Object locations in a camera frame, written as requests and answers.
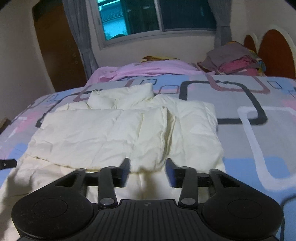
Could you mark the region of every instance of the wooden furniture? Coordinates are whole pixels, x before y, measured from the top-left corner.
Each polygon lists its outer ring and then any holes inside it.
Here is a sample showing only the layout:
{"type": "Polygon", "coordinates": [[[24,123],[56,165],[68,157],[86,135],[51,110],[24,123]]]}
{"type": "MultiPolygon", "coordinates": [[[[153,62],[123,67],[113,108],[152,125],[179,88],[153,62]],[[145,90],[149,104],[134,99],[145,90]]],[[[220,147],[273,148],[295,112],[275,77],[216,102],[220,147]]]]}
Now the wooden furniture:
{"type": "Polygon", "coordinates": [[[266,76],[296,79],[296,47],[283,29],[273,25],[261,38],[260,46],[247,35],[244,46],[258,53],[266,65],[266,76]]]}
{"type": "Polygon", "coordinates": [[[56,92],[82,87],[86,76],[62,1],[42,0],[33,8],[34,26],[46,70],[56,92]],[[46,10],[41,16],[35,12],[46,10]]]}

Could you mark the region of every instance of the gray curtain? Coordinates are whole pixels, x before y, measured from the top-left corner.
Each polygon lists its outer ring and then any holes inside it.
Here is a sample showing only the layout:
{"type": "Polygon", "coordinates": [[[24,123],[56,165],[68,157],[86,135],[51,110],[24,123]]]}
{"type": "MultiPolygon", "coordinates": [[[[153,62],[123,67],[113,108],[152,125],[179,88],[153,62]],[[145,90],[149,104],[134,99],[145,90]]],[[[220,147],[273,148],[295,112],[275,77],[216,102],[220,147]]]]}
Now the gray curtain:
{"type": "Polygon", "coordinates": [[[215,48],[232,41],[230,18],[231,0],[207,0],[217,22],[215,48]]]}
{"type": "Polygon", "coordinates": [[[91,49],[91,36],[87,19],[85,0],[62,0],[68,24],[82,56],[87,79],[98,68],[91,49]]]}

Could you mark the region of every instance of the window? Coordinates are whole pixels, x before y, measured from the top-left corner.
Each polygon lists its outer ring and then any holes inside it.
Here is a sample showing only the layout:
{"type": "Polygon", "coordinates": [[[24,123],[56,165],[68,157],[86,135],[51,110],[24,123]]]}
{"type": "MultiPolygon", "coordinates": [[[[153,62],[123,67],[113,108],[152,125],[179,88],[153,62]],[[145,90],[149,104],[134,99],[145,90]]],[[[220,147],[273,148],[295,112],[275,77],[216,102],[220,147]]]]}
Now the window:
{"type": "Polygon", "coordinates": [[[90,0],[101,47],[160,34],[213,31],[207,0],[90,0]]]}

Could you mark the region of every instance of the doorway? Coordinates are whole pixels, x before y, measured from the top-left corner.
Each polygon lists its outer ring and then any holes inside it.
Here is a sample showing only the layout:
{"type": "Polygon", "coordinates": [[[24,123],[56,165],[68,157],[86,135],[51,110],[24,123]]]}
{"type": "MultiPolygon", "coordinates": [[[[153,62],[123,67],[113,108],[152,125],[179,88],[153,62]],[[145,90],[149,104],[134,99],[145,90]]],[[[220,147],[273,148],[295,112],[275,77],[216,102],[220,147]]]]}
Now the doorway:
{"type": "Polygon", "coordinates": [[[86,75],[61,0],[41,0],[33,7],[41,54],[56,92],[82,87],[86,75]]]}

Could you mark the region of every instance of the patterned bed sheet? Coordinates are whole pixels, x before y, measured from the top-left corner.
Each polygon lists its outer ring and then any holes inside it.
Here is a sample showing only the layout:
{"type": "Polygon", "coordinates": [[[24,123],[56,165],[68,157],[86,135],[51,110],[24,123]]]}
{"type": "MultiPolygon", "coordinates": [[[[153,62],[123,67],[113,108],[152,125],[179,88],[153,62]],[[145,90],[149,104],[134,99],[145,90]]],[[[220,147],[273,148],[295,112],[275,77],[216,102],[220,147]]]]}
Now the patterned bed sheet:
{"type": "MultiPolygon", "coordinates": [[[[226,172],[284,207],[286,241],[296,236],[296,81],[281,77],[161,75],[134,77],[50,94],[21,112],[0,135],[0,158],[18,159],[45,115],[86,101],[92,90],[153,83],[155,94],[215,105],[226,172]]],[[[0,185],[10,170],[0,172],[0,185]]]]}

